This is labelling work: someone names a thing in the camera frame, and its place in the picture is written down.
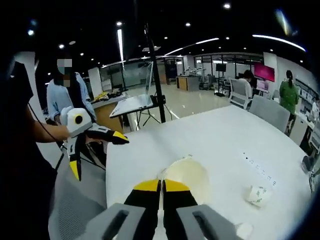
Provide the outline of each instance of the light blue shirt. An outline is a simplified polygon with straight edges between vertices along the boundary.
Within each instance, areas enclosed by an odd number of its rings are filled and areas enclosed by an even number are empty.
[[[94,108],[92,107],[88,89],[85,81],[82,79],[78,72],[75,73],[76,80],[80,85],[82,102],[86,109],[92,114],[95,120],[97,120]],[[56,85],[52,79],[46,89],[46,102],[48,106],[48,113],[51,120],[55,120],[55,116],[60,114],[62,109],[69,106],[73,106],[68,90],[65,86]]]

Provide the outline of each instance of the pink screen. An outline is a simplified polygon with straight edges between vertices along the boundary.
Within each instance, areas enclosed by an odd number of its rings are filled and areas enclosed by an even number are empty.
[[[254,65],[254,75],[272,82],[275,81],[275,70],[262,63],[256,63]]]

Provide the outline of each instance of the green shirt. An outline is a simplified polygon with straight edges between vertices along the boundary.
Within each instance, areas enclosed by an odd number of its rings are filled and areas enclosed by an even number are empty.
[[[295,114],[296,105],[298,104],[299,95],[296,86],[289,86],[287,81],[283,81],[280,86],[280,105],[290,113]]]

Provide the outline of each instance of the black ceiling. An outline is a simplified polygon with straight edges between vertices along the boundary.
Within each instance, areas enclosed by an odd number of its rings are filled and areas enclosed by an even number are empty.
[[[222,8],[225,2],[231,9]],[[83,0],[33,1],[20,5],[17,14],[21,21],[13,33],[18,36],[19,50],[35,51],[39,59],[37,73],[43,81],[47,73],[56,71],[57,54],[68,51],[72,65],[80,73],[104,64],[120,61],[117,42],[117,21],[122,21],[124,57],[126,59],[147,56],[144,24],[148,22],[155,46],[161,46],[157,55],[164,55],[199,41],[220,38],[217,41],[193,45],[175,55],[192,55],[217,52],[263,53],[273,49],[278,56],[290,59],[310,68],[307,55],[302,50],[274,40],[253,38],[252,34],[278,37],[311,49],[306,37],[316,22],[308,6],[301,2],[282,5],[261,1],[210,1],[210,0]],[[281,9],[289,19],[295,36],[287,36],[277,22],[275,10]],[[29,36],[28,29],[35,34]],[[58,48],[64,44],[65,49]]]

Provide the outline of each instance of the woman in green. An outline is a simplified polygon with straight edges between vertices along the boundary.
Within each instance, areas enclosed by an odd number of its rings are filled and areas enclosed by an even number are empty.
[[[283,81],[280,86],[280,105],[290,112],[289,123],[295,118],[295,109],[298,104],[299,95],[292,79],[290,70],[286,71],[288,81]]]

